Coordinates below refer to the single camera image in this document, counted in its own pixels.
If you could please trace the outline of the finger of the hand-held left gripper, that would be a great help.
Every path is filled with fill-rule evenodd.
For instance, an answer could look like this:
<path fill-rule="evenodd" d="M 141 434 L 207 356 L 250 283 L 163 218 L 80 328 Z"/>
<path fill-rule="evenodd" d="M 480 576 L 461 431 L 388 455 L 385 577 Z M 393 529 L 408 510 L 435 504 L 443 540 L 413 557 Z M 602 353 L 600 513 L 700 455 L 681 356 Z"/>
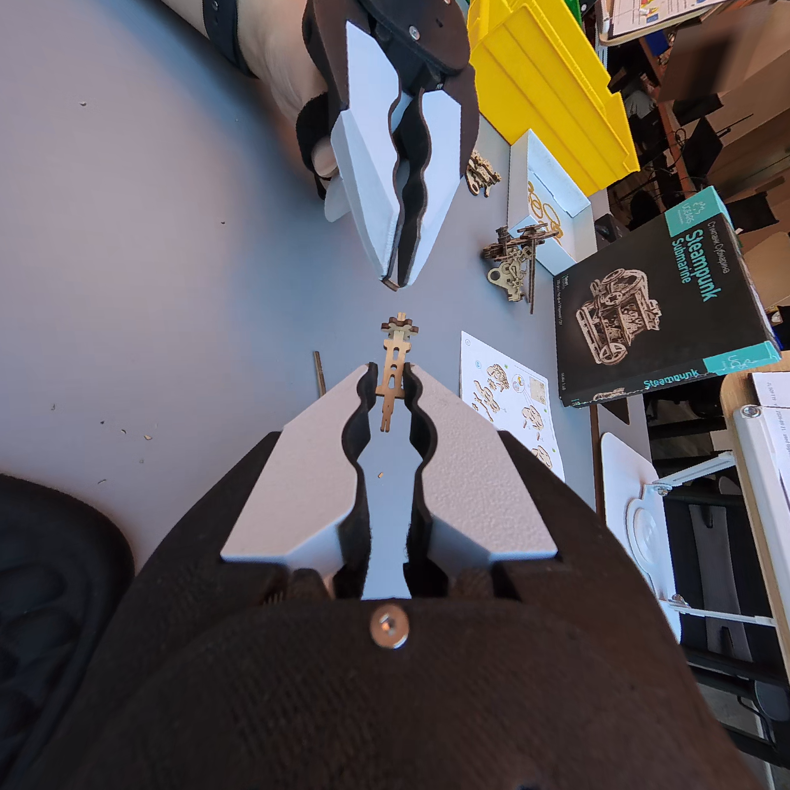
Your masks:
<path fill-rule="evenodd" d="M 348 106 L 332 128 L 332 149 L 363 248 L 382 280 L 397 279 L 402 201 L 391 116 L 400 77 L 375 39 L 348 21 Z"/>
<path fill-rule="evenodd" d="M 461 106 L 443 91 L 421 92 L 398 127 L 409 162 L 397 281 L 412 284 L 428 260 L 460 184 Z"/>

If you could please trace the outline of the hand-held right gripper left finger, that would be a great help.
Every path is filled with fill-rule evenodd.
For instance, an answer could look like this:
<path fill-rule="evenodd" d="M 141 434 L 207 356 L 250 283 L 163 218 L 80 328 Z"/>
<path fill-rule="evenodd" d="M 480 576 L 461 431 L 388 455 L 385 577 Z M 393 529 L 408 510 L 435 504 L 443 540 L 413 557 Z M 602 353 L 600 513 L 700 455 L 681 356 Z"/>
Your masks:
<path fill-rule="evenodd" d="M 338 598 L 361 598 L 370 560 L 367 490 L 378 366 L 353 370 L 287 423 L 225 542 L 227 562 L 314 569 Z"/>

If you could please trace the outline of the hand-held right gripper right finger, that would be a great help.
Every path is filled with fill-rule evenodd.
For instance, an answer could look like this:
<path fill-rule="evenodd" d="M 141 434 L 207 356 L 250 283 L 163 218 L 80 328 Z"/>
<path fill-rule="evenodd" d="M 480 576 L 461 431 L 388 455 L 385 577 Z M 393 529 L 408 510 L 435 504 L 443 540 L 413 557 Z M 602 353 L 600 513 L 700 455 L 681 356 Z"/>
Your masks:
<path fill-rule="evenodd" d="M 413 363 L 409 440 L 420 455 L 406 541 L 412 598 L 444 597 L 464 572 L 555 558 L 557 546 L 499 431 Z"/>

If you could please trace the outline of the slotted wooden axle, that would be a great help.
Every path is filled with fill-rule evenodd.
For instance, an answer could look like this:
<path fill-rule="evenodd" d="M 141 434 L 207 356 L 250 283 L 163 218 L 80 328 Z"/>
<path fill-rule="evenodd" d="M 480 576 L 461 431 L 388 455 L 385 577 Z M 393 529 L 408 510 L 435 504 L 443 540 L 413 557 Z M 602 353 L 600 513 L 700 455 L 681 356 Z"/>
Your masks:
<path fill-rule="evenodd" d="M 376 388 L 376 394 L 383 397 L 381 432 L 390 431 L 394 402 L 405 397 L 402 385 L 404 358 L 411 349 L 411 342 L 406 337 L 405 329 L 399 327 L 391 331 L 383 343 L 386 359 L 381 383 Z"/>

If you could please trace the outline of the person's left hand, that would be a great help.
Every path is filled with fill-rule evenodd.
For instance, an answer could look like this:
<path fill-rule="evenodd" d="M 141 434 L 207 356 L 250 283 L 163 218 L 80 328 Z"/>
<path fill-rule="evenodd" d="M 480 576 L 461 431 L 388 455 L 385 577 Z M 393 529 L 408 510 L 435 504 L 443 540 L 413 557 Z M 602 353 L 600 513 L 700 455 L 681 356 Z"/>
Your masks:
<path fill-rule="evenodd" d="M 259 92 L 276 136 L 292 169 L 302 171 L 319 194 L 337 173 L 329 132 L 313 142 L 308 163 L 324 178 L 316 180 L 305 166 L 297 135 L 302 109 L 328 86 L 308 53 L 302 36 L 305 1 L 239 1 L 238 41 L 249 70 L 262 83 Z"/>

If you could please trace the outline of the small wooden part assembly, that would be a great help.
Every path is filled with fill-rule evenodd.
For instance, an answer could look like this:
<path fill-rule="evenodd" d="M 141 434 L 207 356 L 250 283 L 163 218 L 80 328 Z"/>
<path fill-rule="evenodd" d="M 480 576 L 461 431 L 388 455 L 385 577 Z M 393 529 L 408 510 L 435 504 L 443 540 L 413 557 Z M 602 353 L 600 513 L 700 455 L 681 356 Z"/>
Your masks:
<path fill-rule="evenodd" d="M 469 192 L 478 196 L 482 193 L 486 198 L 490 196 L 490 189 L 501 182 L 501 175 L 493 168 L 488 159 L 476 149 L 472 150 L 469 163 L 465 171 L 465 180 Z"/>

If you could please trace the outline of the assembly instruction booklet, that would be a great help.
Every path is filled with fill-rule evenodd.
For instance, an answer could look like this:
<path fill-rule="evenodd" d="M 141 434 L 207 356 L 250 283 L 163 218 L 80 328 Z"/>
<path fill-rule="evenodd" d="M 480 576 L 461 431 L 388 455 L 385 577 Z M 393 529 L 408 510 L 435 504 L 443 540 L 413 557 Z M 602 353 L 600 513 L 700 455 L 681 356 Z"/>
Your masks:
<path fill-rule="evenodd" d="M 545 377 L 462 332 L 460 397 L 566 479 Z"/>

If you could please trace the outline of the white cardboard tray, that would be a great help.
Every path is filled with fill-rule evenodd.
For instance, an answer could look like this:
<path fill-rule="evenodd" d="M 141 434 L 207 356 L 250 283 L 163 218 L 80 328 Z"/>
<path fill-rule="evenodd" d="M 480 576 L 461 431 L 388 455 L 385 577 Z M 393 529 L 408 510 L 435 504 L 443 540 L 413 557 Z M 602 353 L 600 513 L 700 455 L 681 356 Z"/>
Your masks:
<path fill-rule="evenodd" d="M 536 223 L 560 235 L 537 248 L 537 261 L 552 275 L 597 251 L 593 210 L 587 196 L 532 130 L 510 149 L 507 224 L 511 235 Z"/>

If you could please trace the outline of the dark wooden model assembly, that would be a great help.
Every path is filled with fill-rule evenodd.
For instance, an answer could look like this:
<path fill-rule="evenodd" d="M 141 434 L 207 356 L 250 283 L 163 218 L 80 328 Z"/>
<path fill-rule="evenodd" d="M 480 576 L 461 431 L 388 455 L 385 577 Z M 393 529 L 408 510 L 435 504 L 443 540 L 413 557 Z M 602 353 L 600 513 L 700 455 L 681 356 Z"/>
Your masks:
<path fill-rule="evenodd" d="M 547 240 L 557 238 L 560 230 L 542 222 L 520 228 L 513 236 L 503 225 L 497 228 L 497 235 L 498 239 L 480 252 L 481 259 L 490 262 L 488 281 L 504 288 L 508 301 L 526 300 L 530 314 L 533 314 L 537 248 Z"/>

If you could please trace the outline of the yellow plastic bin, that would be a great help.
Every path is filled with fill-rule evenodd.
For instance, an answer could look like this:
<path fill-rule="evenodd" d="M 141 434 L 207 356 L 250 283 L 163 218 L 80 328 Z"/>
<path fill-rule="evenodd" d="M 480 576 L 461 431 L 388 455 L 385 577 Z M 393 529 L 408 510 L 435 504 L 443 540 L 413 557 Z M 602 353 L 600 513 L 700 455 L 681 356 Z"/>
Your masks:
<path fill-rule="evenodd" d="M 622 96 L 563 1 L 473 1 L 479 109 L 510 145 L 532 130 L 586 195 L 640 170 Z"/>

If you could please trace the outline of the wooden document stand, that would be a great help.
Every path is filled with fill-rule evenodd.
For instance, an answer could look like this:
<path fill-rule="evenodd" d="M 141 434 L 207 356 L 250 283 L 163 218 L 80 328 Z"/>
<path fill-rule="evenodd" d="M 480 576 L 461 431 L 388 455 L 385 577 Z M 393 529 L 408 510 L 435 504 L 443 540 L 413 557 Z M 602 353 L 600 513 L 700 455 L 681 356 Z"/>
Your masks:
<path fill-rule="evenodd" d="M 607 528 L 625 548 L 657 598 L 677 640 L 681 616 L 716 618 L 773 627 L 788 670 L 789 510 L 774 449 L 751 375 L 788 371 L 788 352 L 778 363 L 725 377 L 721 403 L 733 450 L 659 478 L 650 461 L 612 433 L 600 440 Z M 665 496 L 709 473 L 736 468 L 757 548 L 771 616 L 746 616 L 690 607 L 677 594 L 665 518 Z"/>

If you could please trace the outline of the black wrist band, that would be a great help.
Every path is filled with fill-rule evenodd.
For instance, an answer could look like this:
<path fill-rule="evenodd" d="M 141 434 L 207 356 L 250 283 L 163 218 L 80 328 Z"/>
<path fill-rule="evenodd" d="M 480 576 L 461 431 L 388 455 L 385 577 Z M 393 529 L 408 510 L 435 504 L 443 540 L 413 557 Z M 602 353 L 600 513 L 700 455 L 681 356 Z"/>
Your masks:
<path fill-rule="evenodd" d="M 209 41 L 242 74 L 257 78 L 248 66 L 239 42 L 239 2 L 203 1 L 203 24 Z"/>

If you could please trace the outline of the background document stand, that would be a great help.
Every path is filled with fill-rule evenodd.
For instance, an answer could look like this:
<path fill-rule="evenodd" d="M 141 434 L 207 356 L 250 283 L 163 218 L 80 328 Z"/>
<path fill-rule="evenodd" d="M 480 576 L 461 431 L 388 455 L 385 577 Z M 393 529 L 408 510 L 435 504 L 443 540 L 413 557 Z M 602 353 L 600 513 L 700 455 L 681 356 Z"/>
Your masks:
<path fill-rule="evenodd" d="M 597 23 L 602 46 L 616 46 L 698 18 L 724 1 L 601 1 Z"/>

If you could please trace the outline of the black honeycomb cushion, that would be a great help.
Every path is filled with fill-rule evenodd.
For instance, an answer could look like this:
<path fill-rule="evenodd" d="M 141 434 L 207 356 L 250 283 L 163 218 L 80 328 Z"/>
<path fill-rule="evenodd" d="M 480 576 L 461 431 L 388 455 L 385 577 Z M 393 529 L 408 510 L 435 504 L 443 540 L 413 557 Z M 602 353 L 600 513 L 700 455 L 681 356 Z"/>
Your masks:
<path fill-rule="evenodd" d="M 99 510 L 1 476 L 1 787 L 17 788 L 53 736 L 134 576 Z"/>

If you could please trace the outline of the printed instruction sheet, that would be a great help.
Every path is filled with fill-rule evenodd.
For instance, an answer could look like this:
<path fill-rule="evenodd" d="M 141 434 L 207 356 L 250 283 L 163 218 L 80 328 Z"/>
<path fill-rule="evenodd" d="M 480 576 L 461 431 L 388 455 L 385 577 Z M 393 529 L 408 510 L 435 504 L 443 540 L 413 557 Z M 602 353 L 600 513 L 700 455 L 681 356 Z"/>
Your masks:
<path fill-rule="evenodd" d="M 789 372 L 754 372 L 751 378 L 789 498 Z"/>

